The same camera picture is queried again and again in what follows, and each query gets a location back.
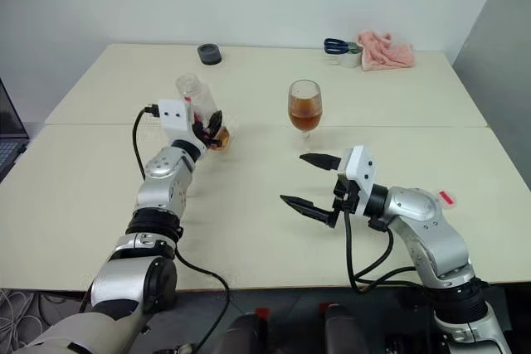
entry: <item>scissors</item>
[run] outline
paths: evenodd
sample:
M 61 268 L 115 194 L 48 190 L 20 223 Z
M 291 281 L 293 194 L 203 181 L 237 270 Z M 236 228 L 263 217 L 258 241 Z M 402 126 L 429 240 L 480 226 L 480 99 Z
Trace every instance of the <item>scissors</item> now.
M 327 37 L 324 39 L 324 52 L 327 54 L 345 54 L 345 53 L 359 53 L 359 46 L 353 41 L 342 41 L 340 39 L 333 39 Z

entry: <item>laptop screen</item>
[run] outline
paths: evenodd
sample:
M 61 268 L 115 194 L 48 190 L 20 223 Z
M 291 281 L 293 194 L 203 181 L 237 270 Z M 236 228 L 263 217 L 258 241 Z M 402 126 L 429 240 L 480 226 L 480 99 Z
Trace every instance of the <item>laptop screen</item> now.
M 0 138 L 26 138 L 26 130 L 0 80 Z

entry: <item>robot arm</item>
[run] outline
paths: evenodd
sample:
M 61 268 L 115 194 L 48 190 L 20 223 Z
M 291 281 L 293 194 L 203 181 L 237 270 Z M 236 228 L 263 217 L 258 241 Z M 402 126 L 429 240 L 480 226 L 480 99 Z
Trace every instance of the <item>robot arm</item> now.
M 281 196 L 288 205 L 332 228 L 345 209 L 368 216 L 368 225 L 375 230 L 390 228 L 406 244 L 431 300 L 436 324 L 451 337 L 451 352 L 511 353 L 492 307 L 483 298 L 465 242 L 445 220 L 432 194 L 418 188 L 387 189 L 374 184 L 376 167 L 364 146 L 349 149 L 342 158 L 321 154 L 301 158 L 326 170 L 337 169 L 334 210 L 316 208 L 298 197 Z
M 20 353 L 126 353 L 153 314 L 173 305 L 186 191 L 207 147 L 192 130 L 189 103 L 162 99 L 158 110 L 170 145 L 145 166 L 132 220 L 91 285 L 91 310 L 63 319 Z

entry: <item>pink towel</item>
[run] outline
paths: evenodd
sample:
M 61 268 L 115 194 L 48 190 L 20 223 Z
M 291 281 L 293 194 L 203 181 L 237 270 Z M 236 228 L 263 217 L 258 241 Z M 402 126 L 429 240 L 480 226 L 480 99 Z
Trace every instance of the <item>pink towel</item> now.
M 358 44 L 363 47 L 362 68 L 364 70 L 390 70 L 415 65 L 411 45 L 391 46 L 391 34 L 383 37 L 370 30 L 361 31 Z

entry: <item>laptop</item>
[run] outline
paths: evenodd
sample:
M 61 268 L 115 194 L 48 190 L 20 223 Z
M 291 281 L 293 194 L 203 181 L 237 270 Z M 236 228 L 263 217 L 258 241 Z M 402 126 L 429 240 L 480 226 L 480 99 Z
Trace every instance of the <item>laptop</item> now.
M 0 79 L 0 182 L 26 151 L 29 136 Z

